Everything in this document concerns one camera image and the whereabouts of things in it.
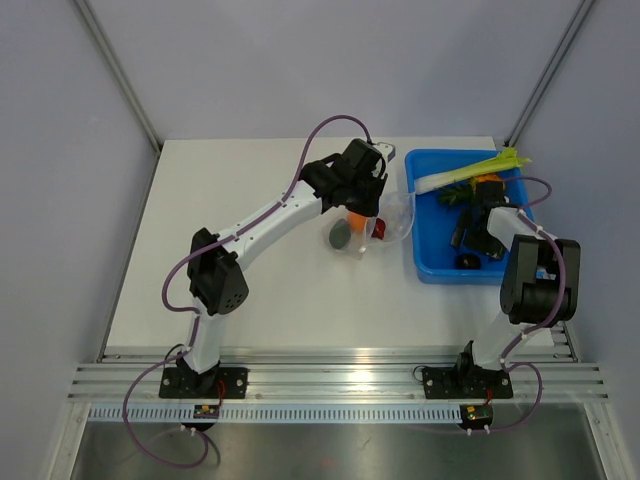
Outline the toy pineapple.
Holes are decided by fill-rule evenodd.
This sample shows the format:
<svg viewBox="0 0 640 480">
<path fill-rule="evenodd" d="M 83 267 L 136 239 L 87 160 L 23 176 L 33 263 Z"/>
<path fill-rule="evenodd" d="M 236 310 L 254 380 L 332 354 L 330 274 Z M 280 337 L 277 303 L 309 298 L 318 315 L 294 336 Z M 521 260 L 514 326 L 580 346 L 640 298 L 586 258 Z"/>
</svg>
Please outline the toy pineapple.
<svg viewBox="0 0 640 480">
<path fill-rule="evenodd" d="M 504 199 L 505 192 L 504 180 L 497 174 L 490 173 L 441 188 L 437 192 L 437 201 L 447 207 L 481 204 L 485 201 L 499 202 Z"/>
</svg>

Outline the orange persimmon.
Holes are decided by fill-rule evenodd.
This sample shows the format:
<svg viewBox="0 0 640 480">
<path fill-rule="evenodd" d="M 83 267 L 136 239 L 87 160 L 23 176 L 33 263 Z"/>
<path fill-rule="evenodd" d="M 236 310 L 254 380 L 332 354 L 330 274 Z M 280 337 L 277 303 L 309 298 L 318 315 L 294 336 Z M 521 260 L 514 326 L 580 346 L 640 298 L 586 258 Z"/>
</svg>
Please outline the orange persimmon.
<svg viewBox="0 0 640 480">
<path fill-rule="evenodd" d="M 346 220 L 352 233 L 362 234 L 365 231 L 367 224 L 367 218 L 365 216 L 348 211 Z"/>
</svg>

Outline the dark purple plum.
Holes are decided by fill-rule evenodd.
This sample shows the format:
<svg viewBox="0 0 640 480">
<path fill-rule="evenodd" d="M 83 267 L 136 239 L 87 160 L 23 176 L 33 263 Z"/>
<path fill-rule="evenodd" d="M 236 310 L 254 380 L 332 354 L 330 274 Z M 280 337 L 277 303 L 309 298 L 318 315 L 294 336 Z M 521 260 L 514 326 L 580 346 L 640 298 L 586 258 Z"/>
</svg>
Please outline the dark purple plum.
<svg viewBox="0 0 640 480">
<path fill-rule="evenodd" d="M 479 270 L 482 267 L 480 258 L 473 253 L 457 255 L 454 265 L 457 270 Z"/>
<path fill-rule="evenodd" d="M 383 241 L 385 239 L 386 229 L 386 222 L 381 218 L 376 218 L 371 237 Z"/>
</svg>

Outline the clear zip top bag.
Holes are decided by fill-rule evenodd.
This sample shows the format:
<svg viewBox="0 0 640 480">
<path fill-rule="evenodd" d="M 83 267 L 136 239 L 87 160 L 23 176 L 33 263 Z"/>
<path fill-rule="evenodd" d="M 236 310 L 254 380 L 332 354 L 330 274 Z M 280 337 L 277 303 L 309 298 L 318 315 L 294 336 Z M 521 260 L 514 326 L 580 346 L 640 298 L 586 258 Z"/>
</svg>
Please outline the clear zip top bag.
<svg viewBox="0 0 640 480">
<path fill-rule="evenodd" d="M 367 252 L 385 249 L 391 245 L 401 243 L 410 233 L 415 220 L 416 198 L 414 193 L 391 192 L 384 193 L 380 198 L 379 214 L 366 217 L 367 224 L 362 234 L 351 232 L 349 244 L 342 250 L 333 249 L 328 241 L 328 235 L 333 224 L 346 219 L 348 210 L 339 207 L 335 213 L 329 215 L 329 220 L 322 229 L 324 245 L 333 253 L 346 255 L 354 259 L 362 258 Z M 383 241 L 371 237 L 376 218 L 386 222 L 386 235 Z"/>
</svg>

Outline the dark green avocado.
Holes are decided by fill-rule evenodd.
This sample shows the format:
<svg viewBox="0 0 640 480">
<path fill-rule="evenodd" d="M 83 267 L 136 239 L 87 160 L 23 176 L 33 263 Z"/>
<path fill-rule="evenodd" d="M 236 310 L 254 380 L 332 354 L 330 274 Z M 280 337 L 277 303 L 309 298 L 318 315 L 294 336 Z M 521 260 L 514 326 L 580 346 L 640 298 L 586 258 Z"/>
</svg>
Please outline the dark green avocado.
<svg viewBox="0 0 640 480">
<path fill-rule="evenodd" d="M 331 227 L 328 235 L 330 246 L 335 250 L 344 249 L 351 240 L 351 228 L 344 218 L 337 220 Z"/>
</svg>

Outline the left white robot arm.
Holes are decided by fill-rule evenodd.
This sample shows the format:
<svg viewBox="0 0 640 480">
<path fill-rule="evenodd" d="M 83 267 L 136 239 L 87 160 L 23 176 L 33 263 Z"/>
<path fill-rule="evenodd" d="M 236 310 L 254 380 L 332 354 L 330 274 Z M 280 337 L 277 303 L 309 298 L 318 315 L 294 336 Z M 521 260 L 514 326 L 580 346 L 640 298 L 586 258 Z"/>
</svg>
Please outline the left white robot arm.
<svg viewBox="0 0 640 480">
<path fill-rule="evenodd" d="M 179 357 L 185 369 L 181 386 L 191 396 L 203 398 L 215 388 L 224 321 L 249 295 L 245 270 L 290 231 L 332 208 L 375 217 L 394 156 L 392 144 L 354 139 L 343 152 L 301 167 L 295 183 L 272 204 L 219 233 L 203 228 L 193 235 L 182 262 L 193 305 L 173 309 L 194 314 Z"/>
</svg>

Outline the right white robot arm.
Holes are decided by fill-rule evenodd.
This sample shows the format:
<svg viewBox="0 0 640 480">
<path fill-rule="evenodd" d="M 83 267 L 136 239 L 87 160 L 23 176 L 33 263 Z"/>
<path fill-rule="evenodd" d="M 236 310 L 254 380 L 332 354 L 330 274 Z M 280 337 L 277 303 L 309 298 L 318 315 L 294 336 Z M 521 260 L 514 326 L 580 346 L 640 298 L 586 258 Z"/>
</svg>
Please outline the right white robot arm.
<svg viewBox="0 0 640 480">
<path fill-rule="evenodd" d="M 450 384 L 466 396 L 509 385 L 509 357 L 544 329 L 572 319 L 577 310 L 581 247 L 550 234 L 523 206 L 504 201 L 484 208 L 484 232 L 509 252 L 499 302 L 501 312 L 470 341 L 451 369 Z"/>
</svg>

